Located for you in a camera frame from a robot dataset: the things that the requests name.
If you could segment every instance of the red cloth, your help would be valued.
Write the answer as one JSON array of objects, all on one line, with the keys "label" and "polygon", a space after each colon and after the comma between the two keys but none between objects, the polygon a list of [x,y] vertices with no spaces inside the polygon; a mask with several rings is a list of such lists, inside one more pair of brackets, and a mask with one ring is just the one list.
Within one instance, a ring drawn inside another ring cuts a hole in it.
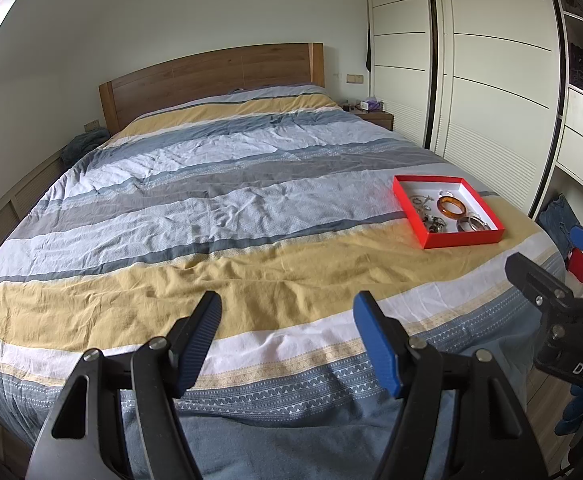
[{"label": "red cloth", "polygon": [[567,262],[567,270],[583,283],[583,252],[580,249],[574,248],[572,251]]}]

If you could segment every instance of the bed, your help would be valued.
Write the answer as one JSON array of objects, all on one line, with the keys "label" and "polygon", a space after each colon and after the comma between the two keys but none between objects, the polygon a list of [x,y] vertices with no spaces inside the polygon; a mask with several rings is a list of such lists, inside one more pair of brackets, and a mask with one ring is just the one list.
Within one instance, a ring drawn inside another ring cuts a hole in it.
[{"label": "bed", "polygon": [[[323,85],[317,43],[198,54],[101,85],[115,136],[0,248],[6,428],[33,444],[83,351],[165,335],[205,290],[221,295],[222,322],[176,401],[205,478],[371,477],[401,402],[353,323],[360,290],[438,349],[489,348],[524,401],[539,315],[504,263],[520,251],[562,277],[558,250],[481,182],[342,111]],[[422,250],[395,174],[463,176],[502,220],[502,241]],[[445,394],[429,478],[452,402]],[[129,392],[122,409],[146,478]]]}]

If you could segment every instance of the sliding wardrobe door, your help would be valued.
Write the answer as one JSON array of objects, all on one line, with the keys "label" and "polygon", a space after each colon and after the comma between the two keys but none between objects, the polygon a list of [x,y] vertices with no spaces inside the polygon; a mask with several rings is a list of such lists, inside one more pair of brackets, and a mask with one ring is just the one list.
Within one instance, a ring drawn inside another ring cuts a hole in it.
[{"label": "sliding wardrobe door", "polygon": [[429,0],[370,0],[372,93],[394,115],[394,130],[422,146],[431,85]]},{"label": "sliding wardrobe door", "polygon": [[561,51],[553,0],[444,0],[435,150],[529,212],[554,139]]}]

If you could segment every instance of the wall socket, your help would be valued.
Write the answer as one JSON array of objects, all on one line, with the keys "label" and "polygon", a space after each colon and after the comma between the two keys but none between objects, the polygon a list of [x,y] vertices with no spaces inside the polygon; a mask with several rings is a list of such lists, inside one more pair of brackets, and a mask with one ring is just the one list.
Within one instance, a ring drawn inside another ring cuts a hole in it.
[{"label": "wall socket", "polygon": [[347,74],[348,83],[363,83],[364,77],[360,74]]},{"label": "wall socket", "polygon": [[89,123],[83,126],[85,128],[85,133],[88,134],[89,132],[93,132],[100,128],[100,121],[98,119],[94,119],[93,121],[89,121]]}]

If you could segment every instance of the nightstand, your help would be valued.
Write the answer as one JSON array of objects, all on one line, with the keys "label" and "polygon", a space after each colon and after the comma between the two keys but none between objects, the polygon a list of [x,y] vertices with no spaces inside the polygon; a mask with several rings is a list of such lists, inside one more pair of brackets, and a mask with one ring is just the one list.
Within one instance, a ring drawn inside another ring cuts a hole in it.
[{"label": "nightstand", "polygon": [[388,130],[394,129],[394,116],[389,112],[381,112],[378,110],[368,112],[367,110],[361,110],[360,108],[352,108],[349,111],[352,114],[358,115],[358,117],[365,121],[377,124]]}]

